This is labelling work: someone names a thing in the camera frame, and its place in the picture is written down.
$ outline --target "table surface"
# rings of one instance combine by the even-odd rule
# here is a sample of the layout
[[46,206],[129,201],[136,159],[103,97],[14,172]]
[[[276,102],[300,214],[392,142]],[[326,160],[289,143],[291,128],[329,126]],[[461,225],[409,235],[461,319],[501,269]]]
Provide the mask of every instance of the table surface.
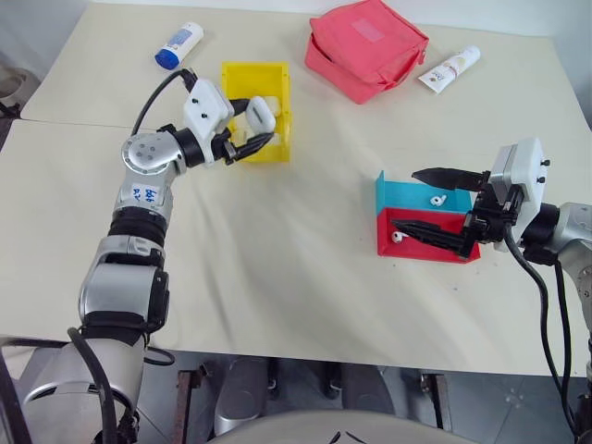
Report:
[[[142,28],[130,23],[142,18]],[[187,64],[290,62],[289,164],[197,168],[174,186],[166,240],[171,308],[162,347],[424,368],[546,374],[538,294],[509,254],[468,265],[376,255],[374,180],[416,169],[490,168],[501,145],[537,136],[552,160],[546,201],[589,202],[592,136],[544,38],[435,26],[425,65],[355,105],[306,69],[308,16],[90,4],[0,154],[10,217],[0,254],[3,333],[64,339],[123,179],[119,147],[165,72],[152,59],[183,21],[206,36]],[[249,33],[238,29],[248,23]],[[435,96],[415,78],[467,44],[483,58]],[[146,119],[180,123],[179,85]],[[541,268],[552,286],[551,270]],[[587,332],[567,281],[573,372]],[[549,334],[558,359],[557,310]]]

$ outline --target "black cable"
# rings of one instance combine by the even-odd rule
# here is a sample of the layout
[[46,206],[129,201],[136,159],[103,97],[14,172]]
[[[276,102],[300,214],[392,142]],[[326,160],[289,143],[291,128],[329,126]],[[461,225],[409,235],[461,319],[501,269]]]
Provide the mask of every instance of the black cable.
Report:
[[7,337],[2,340],[0,347],[35,347],[39,349],[61,349],[67,344],[62,340],[30,339]]
[[[555,387],[559,391],[561,395],[561,383],[559,380],[559,376],[557,375],[557,369],[555,368],[555,363],[553,362],[553,356],[551,354],[550,346],[549,346],[549,334],[547,331],[547,318],[549,316],[549,292],[547,290],[547,285],[543,278],[538,274],[538,272],[533,268],[524,256],[520,252],[518,245],[514,241],[512,237],[512,224],[506,224],[503,228],[503,239],[508,245],[508,249],[516,262],[523,268],[523,270],[528,273],[528,275],[535,281],[536,286],[538,287],[538,291],[540,293],[540,338],[543,343],[543,352],[545,353],[545,359],[547,360],[547,365],[549,366],[549,370],[551,372],[551,376],[553,378],[553,382],[555,383]],[[575,437],[577,437],[577,433],[574,426],[573,416],[574,414],[569,409],[563,409],[563,414],[565,415],[565,419],[572,430],[572,433]]]
[[[563,269],[559,259],[555,262],[555,279],[557,280],[557,297],[559,299],[559,310],[561,313],[561,327],[563,330],[563,378],[561,379],[561,406],[566,412],[571,412],[569,404],[569,386],[572,374],[572,332],[570,329],[570,318],[567,312],[567,301],[565,300],[565,282],[563,281]],[[575,430],[574,415],[571,413],[570,428]]]
[[0,351],[0,426],[6,428],[9,442],[31,444],[31,435],[20,409],[19,397],[6,368],[4,355]]
[[175,356],[173,355],[173,353],[170,353],[166,350],[162,350],[162,349],[157,349],[156,347],[148,347],[148,351],[149,352],[154,352],[157,354],[160,354],[162,356],[165,356],[168,361],[158,361],[157,359],[151,359],[151,358],[144,358],[144,362],[150,365],[159,365],[161,367],[168,367],[172,364],[175,363]]
[[3,114],[1,117],[8,117],[8,118],[18,118],[19,117],[19,114],[17,114],[17,112],[13,111],[8,106],[4,105],[2,102],[0,102],[0,111],[2,111],[2,114]]
[[187,91],[191,91],[191,89],[193,89],[193,85],[197,81],[197,76],[193,72],[184,68],[184,69],[178,69],[177,71],[169,74],[168,77],[166,79],[164,79],[160,83],[160,85],[158,85],[156,87],[156,89],[150,95],[150,97],[148,97],[148,100],[146,101],[142,110],[140,111],[138,118],[136,118],[136,123],[134,123],[134,125],[133,125],[133,129],[131,130],[132,136],[135,136],[136,134],[138,134],[138,130],[140,129],[140,125],[142,124],[142,121],[144,120],[144,117],[146,116],[148,109],[150,109],[150,106],[152,106],[152,103],[154,102],[154,100],[156,100],[156,97],[158,97],[158,94],[160,94],[171,81],[173,81],[176,77],[179,77],[179,76],[181,76],[183,78],[183,81],[185,82],[185,88],[187,89]]
[[68,336],[82,360],[91,372],[92,381],[99,393],[101,401],[101,419],[103,421],[103,444],[117,444],[117,418],[115,415],[115,399],[105,370],[94,354],[91,346],[76,328],[68,329]]

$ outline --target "red pouch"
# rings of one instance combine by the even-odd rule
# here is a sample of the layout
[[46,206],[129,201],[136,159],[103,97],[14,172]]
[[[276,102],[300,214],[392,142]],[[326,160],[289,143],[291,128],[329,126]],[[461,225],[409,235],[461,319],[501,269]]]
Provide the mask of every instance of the red pouch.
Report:
[[403,82],[424,63],[428,38],[380,0],[341,6],[312,18],[306,66],[355,103]]

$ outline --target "white bottle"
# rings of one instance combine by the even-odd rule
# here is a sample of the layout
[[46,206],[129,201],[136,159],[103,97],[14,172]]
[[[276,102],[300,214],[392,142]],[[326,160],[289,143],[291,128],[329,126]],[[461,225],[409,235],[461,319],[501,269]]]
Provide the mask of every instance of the white bottle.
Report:
[[156,63],[166,69],[176,68],[202,37],[204,29],[197,23],[188,21],[156,53]]
[[444,88],[456,80],[465,70],[475,64],[481,57],[481,51],[474,45],[467,46],[457,55],[435,68],[431,68],[426,74],[418,79],[422,81],[429,89],[441,93]]

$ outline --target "blue cap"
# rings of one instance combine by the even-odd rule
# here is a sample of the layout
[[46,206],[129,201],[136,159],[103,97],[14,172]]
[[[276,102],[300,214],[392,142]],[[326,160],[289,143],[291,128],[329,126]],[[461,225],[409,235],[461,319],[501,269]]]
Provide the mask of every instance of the blue cap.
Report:
[[164,48],[158,51],[154,58],[156,59],[156,63],[158,63],[158,65],[166,69],[173,69],[179,65],[179,58],[175,55],[175,53]]

